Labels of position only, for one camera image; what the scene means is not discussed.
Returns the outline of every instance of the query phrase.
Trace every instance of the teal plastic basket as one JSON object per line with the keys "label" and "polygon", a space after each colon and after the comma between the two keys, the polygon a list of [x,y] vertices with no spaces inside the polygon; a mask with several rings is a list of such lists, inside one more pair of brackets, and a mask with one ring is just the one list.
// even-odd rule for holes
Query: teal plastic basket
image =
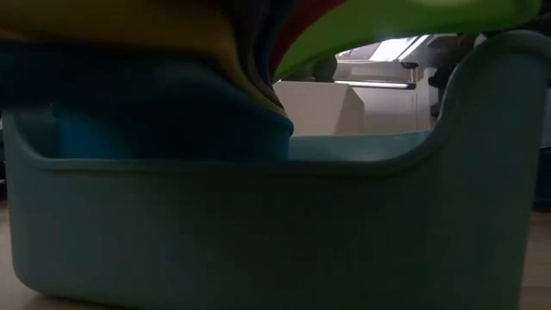
{"label": "teal plastic basket", "polygon": [[15,272],[144,309],[517,309],[550,55],[499,35],[411,149],[292,139],[288,162],[59,159],[51,119],[7,111]]}

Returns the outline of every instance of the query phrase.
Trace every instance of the wooden floor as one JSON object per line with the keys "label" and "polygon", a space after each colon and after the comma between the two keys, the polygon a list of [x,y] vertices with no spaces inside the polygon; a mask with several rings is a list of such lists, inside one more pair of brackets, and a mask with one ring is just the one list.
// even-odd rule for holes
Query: wooden floor
{"label": "wooden floor", "polygon": [[551,214],[533,214],[521,310],[551,310]]}

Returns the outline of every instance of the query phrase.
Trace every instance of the folded clothes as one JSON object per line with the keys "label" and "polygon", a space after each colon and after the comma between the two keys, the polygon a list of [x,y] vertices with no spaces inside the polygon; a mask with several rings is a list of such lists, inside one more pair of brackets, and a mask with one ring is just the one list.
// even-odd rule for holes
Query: folded clothes
{"label": "folded clothes", "polygon": [[197,1],[18,0],[0,6],[0,28],[42,41],[202,53],[265,108],[285,115],[245,75],[232,22],[221,8]]}
{"label": "folded clothes", "polygon": [[282,107],[272,84],[266,84],[262,80],[255,63],[255,46],[257,41],[261,39],[258,38],[258,35],[269,15],[272,0],[218,0],[218,2],[232,18],[238,43],[239,61],[243,71],[263,95]]}
{"label": "folded clothes", "polygon": [[[77,69],[67,64],[51,77],[60,92],[50,98],[61,158],[287,157],[291,121],[254,102],[202,59],[157,54],[124,62],[110,55],[84,59],[87,64]],[[78,76],[74,70],[83,77],[65,78],[64,72]]]}

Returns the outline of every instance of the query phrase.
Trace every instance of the light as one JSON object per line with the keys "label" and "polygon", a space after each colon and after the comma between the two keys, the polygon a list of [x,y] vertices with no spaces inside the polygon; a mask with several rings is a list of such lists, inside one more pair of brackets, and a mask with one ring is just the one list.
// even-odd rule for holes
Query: light
{"label": "light", "polygon": [[417,37],[391,39],[380,43],[369,60],[394,61],[417,39]]}
{"label": "light", "polygon": [[347,56],[347,55],[350,55],[350,53],[352,53],[352,50],[340,52],[340,53],[337,54],[337,57]]}
{"label": "light", "polygon": [[386,82],[362,82],[362,81],[335,81],[339,84],[348,84],[352,87],[373,87],[373,88],[391,88],[406,90],[409,84],[406,83],[386,83]]}
{"label": "light", "polygon": [[375,63],[376,61],[364,60],[364,59],[352,59],[352,60],[348,60],[348,59],[337,59],[337,62],[338,62],[339,64],[368,65],[368,64],[373,64],[373,63]]}
{"label": "light", "polygon": [[427,38],[429,37],[429,35],[422,35],[420,38],[418,38],[417,40],[415,40],[415,42],[413,42],[413,44],[411,44],[399,57],[398,57],[398,60],[404,60],[407,56],[409,56],[411,53],[413,53],[413,51],[415,51],[421,44],[423,44],[423,42],[425,40],[427,40]]}

